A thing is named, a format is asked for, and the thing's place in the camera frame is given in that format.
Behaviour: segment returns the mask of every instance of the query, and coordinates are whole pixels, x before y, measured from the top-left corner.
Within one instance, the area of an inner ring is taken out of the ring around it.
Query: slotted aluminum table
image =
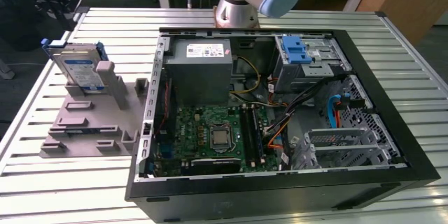
[[[151,76],[159,27],[212,27],[212,10],[92,8],[64,38],[100,40],[124,81]],[[409,125],[441,179],[364,209],[217,222],[448,222],[448,88],[387,18],[373,13],[291,12],[260,16],[263,28],[345,29]],[[5,223],[149,223],[124,201],[131,157],[37,156],[63,104],[65,78],[48,62],[0,143],[0,218]]]

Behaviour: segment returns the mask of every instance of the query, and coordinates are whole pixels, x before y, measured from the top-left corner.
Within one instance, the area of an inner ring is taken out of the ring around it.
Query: floor
[[[181,8],[185,0],[171,0]],[[81,6],[92,7],[147,7],[157,8],[159,0],[83,0]],[[59,39],[63,30],[52,19],[37,24],[41,37]],[[433,26],[416,49],[435,68],[441,78],[448,82],[448,26]],[[40,48],[28,52],[15,50],[0,35],[0,59],[9,64],[16,73],[12,80],[0,80],[0,139],[8,130],[9,122],[15,119],[33,83],[47,63],[48,57]]]

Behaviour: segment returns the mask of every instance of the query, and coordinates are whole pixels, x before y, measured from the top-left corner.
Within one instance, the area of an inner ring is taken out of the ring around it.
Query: yellow wire
[[[249,89],[247,89],[247,90],[231,91],[232,94],[235,94],[235,93],[236,93],[236,94],[248,93],[248,92],[251,92],[253,89],[256,89],[256,88],[259,87],[259,85],[260,85],[260,74],[259,74],[259,70],[257,70],[257,68],[253,66],[253,64],[252,64],[244,57],[239,56],[237,58],[240,58],[241,60],[244,60],[244,61],[249,64],[249,66],[253,68],[253,71],[255,71],[255,73],[257,74],[257,83],[255,84],[255,86],[253,86],[252,88],[249,88]]]

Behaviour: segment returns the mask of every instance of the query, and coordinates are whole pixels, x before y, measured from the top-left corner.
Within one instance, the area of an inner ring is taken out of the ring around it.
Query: orange wire
[[[273,137],[271,138],[269,142],[268,142],[268,148],[283,148],[281,146],[272,144],[275,138],[279,136],[280,132],[283,131],[283,129],[285,128],[287,124],[289,123],[291,118],[288,119],[288,121],[285,122],[285,124],[281,126],[281,128],[279,129],[279,131],[275,133]]]
[[[269,103],[269,105],[279,105],[279,103],[273,103],[273,102],[272,102],[272,100],[271,100],[272,95],[273,95],[273,93],[269,93],[269,96],[268,96],[268,103]]]
[[[341,115],[340,115],[340,111],[335,110],[335,117],[336,117],[336,127],[340,128],[341,127]]]

